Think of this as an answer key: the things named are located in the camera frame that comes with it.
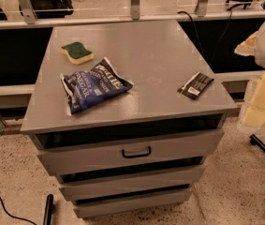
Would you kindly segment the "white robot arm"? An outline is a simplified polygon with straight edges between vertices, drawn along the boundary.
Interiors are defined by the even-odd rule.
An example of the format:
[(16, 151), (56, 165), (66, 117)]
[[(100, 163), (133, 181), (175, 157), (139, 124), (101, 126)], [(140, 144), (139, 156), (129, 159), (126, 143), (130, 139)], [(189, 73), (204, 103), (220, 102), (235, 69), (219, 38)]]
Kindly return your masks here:
[[(239, 44), (234, 52), (242, 56), (253, 56), (255, 63), (265, 69), (265, 22), (255, 33)], [(259, 77), (252, 77), (246, 85), (237, 129), (244, 134), (254, 133), (264, 123), (265, 73)]]

